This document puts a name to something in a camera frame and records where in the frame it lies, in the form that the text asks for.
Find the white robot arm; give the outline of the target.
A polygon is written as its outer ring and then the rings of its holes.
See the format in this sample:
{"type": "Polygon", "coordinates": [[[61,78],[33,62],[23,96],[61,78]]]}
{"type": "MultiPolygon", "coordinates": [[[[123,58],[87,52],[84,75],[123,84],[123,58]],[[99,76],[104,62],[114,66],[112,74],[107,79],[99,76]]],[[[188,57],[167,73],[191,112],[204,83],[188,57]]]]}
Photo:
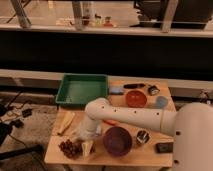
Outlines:
{"type": "Polygon", "coordinates": [[[184,105],[178,112],[165,109],[111,106],[98,98],[85,106],[77,127],[80,139],[94,136],[102,120],[116,120],[173,136],[172,171],[213,171],[213,107],[184,105]]]}

